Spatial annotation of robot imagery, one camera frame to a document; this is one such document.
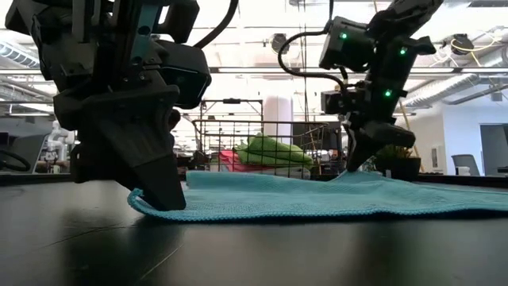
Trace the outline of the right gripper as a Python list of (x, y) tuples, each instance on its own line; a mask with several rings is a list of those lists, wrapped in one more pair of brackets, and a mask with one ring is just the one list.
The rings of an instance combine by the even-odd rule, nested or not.
[[(351, 122), (343, 124), (348, 136), (348, 172), (355, 172), (386, 145), (405, 148), (414, 145), (416, 137), (411, 131), (388, 122), (394, 121), (392, 114), (398, 99), (407, 96), (404, 86), (416, 58), (435, 52), (429, 37), (400, 36), (379, 42), (374, 59), (365, 71), (365, 79), (344, 82), (337, 90), (321, 93), (321, 108), (325, 114), (348, 115), (351, 122), (366, 122), (363, 126), (354, 126)], [(346, 78), (347, 68), (338, 68)]]

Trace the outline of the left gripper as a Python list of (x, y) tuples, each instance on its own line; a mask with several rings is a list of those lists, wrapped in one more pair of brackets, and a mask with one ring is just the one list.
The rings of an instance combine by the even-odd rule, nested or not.
[(30, 36), (53, 82), (57, 120), (80, 129), (75, 183), (140, 188), (160, 211), (186, 207), (167, 120), (179, 88), (160, 74), (158, 40), (188, 44), (196, 0), (13, 0), (9, 30)]

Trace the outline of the blue microfiber towel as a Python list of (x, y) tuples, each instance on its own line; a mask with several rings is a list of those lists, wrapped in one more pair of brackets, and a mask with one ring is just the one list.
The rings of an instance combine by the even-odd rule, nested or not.
[(413, 217), (462, 211), (508, 214), (508, 191), (480, 191), (345, 172), (329, 181), (241, 172), (189, 172), (182, 210), (158, 211), (148, 194), (133, 190), (134, 210), (174, 222), (246, 221), (264, 218), (342, 218), (377, 214)]

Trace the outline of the green microfiber towel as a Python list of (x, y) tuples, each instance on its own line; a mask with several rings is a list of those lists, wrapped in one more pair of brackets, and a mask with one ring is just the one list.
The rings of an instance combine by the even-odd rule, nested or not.
[(241, 163), (266, 166), (300, 166), (312, 168), (313, 158), (297, 145), (288, 145), (276, 139), (258, 133), (248, 138), (247, 143), (234, 148)]

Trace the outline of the gold wire basket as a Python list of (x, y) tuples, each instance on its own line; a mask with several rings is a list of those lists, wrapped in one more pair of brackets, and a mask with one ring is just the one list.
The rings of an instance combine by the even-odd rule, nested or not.
[[(300, 166), (270, 166), (272, 169), (244, 172), (285, 176), (288, 178), (312, 180), (324, 174), (324, 166), (329, 161), (328, 150), (322, 150), (319, 144), (318, 132), (326, 126), (325, 122), (291, 122), (292, 134), (288, 145), (297, 145), (314, 161), (312, 168)], [(198, 143), (197, 168), (211, 172), (229, 172), (224, 165), (220, 165), (218, 154), (223, 150), (233, 150), (237, 145), (247, 143), (251, 136), (264, 134), (264, 121), (261, 120), (211, 120), (199, 119), (193, 121)]]

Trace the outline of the pink microfiber towel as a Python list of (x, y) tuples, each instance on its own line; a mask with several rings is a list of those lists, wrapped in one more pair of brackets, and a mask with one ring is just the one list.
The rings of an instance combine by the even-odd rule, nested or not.
[(233, 150), (223, 150), (218, 154), (220, 165), (224, 165), (229, 172), (254, 172), (272, 169), (270, 166), (260, 164), (243, 164)]

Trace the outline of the black monitor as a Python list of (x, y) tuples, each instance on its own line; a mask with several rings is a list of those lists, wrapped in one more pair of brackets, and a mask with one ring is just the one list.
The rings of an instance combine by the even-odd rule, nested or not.
[(322, 150), (341, 150), (341, 128), (326, 126), (318, 132)]

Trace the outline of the small potted plant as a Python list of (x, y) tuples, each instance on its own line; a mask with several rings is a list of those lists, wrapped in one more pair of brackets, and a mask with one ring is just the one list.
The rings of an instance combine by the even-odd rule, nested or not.
[(405, 147), (386, 145), (373, 159), (375, 169), (385, 177), (396, 180), (415, 181), (421, 167), (421, 158)]

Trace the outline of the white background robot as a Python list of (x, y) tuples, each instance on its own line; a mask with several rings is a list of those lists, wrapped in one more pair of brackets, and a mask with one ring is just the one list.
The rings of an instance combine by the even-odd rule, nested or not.
[(69, 152), (75, 145), (75, 131), (63, 128), (55, 120), (52, 122), (52, 131), (47, 138), (47, 154), (52, 160), (67, 161)]

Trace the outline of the white round column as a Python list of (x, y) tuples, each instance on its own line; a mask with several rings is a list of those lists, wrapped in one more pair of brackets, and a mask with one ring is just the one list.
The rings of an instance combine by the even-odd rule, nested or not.
[(293, 99), (288, 95), (267, 95), (264, 99), (264, 135), (288, 143), (292, 134)]

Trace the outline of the grey machine cabinet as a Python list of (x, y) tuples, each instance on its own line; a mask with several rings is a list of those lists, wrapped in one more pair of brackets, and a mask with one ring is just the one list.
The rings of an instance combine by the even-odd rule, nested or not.
[(31, 166), (25, 173), (34, 173), (36, 162), (51, 132), (52, 119), (0, 118), (0, 150), (23, 157)]

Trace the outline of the dark grey swivel chair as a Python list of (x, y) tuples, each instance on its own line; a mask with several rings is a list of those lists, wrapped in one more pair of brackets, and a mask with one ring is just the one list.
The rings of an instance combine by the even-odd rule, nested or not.
[(459, 167), (469, 167), (469, 173), (472, 176), (480, 176), (475, 158), (471, 154), (452, 155), (456, 174), (459, 174)]

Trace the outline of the black ceiling device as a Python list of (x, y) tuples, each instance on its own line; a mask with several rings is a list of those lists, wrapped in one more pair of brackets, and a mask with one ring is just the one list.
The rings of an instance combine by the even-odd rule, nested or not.
[(451, 51), (458, 56), (465, 56), (471, 52), (475, 46), (465, 33), (457, 33), (450, 40)]
[(287, 35), (285, 33), (274, 33), (270, 39), (271, 50), (273, 53), (278, 54), (282, 52), (286, 55), (289, 52), (290, 46), (283, 47), (283, 44), (287, 41)]

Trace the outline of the silver ventilation duct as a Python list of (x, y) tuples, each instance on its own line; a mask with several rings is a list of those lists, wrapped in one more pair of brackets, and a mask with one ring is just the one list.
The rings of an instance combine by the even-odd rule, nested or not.
[(410, 92), (402, 104), (404, 107), (429, 106), (459, 91), (477, 86), (486, 80), (487, 77), (483, 75), (464, 73), (448, 79), (434, 81)]

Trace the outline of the black metal cart frame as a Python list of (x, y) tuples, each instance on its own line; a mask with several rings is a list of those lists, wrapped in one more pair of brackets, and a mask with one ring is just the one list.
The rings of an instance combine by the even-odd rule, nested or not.
[(203, 99), (199, 105), (199, 119), (217, 117), (256, 117), (264, 119), (262, 99)]

